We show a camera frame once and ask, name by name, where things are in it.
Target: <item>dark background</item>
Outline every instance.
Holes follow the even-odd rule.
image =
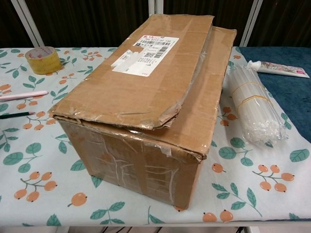
[[[117,47],[149,15],[148,0],[25,0],[43,42]],[[253,0],[164,0],[165,14],[214,15],[240,44]],[[0,48],[32,47],[10,0],[0,1]],[[311,47],[310,0],[263,0],[248,46]]]

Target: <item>box flap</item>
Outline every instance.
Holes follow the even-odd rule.
[[[148,130],[162,127],[178,114],[200,70],[212,19],[212,16],[151,16],[50,111],[55,116],[119,126]],[[142,47],[136,46],[144,35],[178,40],[148,77],[122,73],[134,58],[137,61],[145,54]],[[116,68],[115,62],[127,52],[132,60]]]
[[[206,59],[172,126],[140,133],[201,155],[208,153],[235,36],[236,30],[212,27]]]

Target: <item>barcode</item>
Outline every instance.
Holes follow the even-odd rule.
[[[166,46],[169,46],[171,44],[169,42],[159,42],[155,40],[143,40],[140,43],[149,44],[149,45],[166,45]]]
[[[155,55],[155,53],[148,52],[148,53],[146,53],[145,57],[153,57],[154,55]]]
[[[159,52],[156,53],[155,58],[159,58],[169,47],[162,47]]]

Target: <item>pink pencil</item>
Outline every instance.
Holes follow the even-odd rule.
[[[17,100],[17,99],[23,99],[23,98],[28,98],[28,97],[34,97],[34,96],[44,96],[46,94],[48,94],[48,91],[27,92],[27,93],[16,94],[16,95],[1,96],[0,101]]]

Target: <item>bundle of glue sticks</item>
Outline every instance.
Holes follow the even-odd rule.
[[[227,80],[243,136],[250,142],[274,146],[287,138],[285,127],[276,113],[258,74],[237,65],[229,70]]]

